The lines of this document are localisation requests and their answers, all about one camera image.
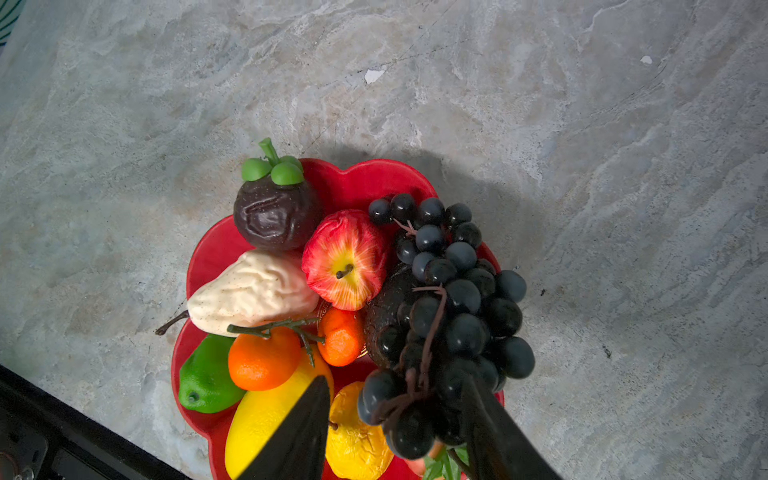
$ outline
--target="lemon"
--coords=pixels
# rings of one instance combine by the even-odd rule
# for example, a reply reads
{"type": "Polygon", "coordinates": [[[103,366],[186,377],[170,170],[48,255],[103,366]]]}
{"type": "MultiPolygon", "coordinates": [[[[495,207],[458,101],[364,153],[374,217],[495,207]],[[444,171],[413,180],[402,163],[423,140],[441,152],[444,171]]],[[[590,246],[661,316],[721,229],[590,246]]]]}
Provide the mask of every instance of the lemon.
{"type": "Polygon", "coordinates": [[[384,474],[394,455],[386,444],[382,428],[366,425],[357,415],[357,397],[362,385],[362,382],[350,383],[333,399],[330,421],[339,428],[328,429],[326,460],[339,478],[376,480],[384,474]]]}
{"type": "Polygon", "coordinates": [[[317,347],[312,348],[314,369],[309,357],[302,355],[296,371],[284,384],[262,392],[246,392],[240,401],[224,449],[224,466],[231,478],[240,476],[256,458],[316,376],[328,379],[329,393],[333,396],[331,371],[317,347]]]}

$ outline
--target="green patterned fabric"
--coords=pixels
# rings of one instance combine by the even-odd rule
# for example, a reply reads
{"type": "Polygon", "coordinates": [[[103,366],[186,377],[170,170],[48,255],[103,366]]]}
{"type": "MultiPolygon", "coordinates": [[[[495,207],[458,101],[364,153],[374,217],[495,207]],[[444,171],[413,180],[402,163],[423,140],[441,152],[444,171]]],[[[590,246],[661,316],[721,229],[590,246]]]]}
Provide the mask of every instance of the green patterned fabric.
{"type": "Polygon", "coordinates": [[[0,47],[5,45],[11,36],[13,25],[18,20],[18,14],[24,7],[26,0],[2,0],[0,6],[0,47]]]}

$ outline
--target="white spot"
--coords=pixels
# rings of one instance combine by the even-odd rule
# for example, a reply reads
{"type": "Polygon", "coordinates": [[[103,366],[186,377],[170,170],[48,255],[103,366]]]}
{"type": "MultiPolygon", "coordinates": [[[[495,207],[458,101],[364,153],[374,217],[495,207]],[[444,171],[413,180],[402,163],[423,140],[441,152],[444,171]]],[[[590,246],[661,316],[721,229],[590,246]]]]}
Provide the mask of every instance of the white spot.
{"type": "Polygon", "coordinates": [[[384,72],[386,70],[368,70],[366,72],[366,83],[368,85],[372,84],[374,81],[379,80],[379,78],[384,75],[384,72]]]}

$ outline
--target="stone floor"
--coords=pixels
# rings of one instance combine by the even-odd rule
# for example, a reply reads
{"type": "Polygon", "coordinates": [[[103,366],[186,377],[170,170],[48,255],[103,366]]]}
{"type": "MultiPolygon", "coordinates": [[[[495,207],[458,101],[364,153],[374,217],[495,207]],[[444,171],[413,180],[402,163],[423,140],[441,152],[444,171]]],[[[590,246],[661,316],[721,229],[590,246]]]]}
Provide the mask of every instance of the stone floor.
{"type": "Polygon", "coordinates": [[[271,136],[473,207],[529,282],[508,411],[565,478],[766,480],[767,25],[765,0],[28,0],[0,362],[209,478],[179,327],[152,332],[271,136]]]}

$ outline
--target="bunch of grapes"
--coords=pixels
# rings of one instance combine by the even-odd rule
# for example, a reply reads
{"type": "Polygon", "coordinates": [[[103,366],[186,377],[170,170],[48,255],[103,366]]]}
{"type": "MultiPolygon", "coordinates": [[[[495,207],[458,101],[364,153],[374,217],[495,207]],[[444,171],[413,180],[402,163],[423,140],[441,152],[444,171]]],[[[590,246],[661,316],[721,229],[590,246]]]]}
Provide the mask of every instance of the bunch of grapes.
{"type": "Polygon", "coordinates": [[[397,322],[379,334],[389,368],[368,376],[358,413],[369,425],[383,422],[397,456],[421,458],[435,439],[450,446],[465,442],[465,376],[496,393],[506,378],[531,374],[533,351],[515,336],[522,322],[517,302],[526,284],[516,272],[497,273],[491,262],[478,258],[482,234],[464,204],[444,208],[438,198],[428,198],[417,206],[411,195],[399,194],[374,200],[369,215],[378,225],[401,227],[397,257],[431,289],[418,289],[423,295],[413,304],[402,303],[397,322]]]}

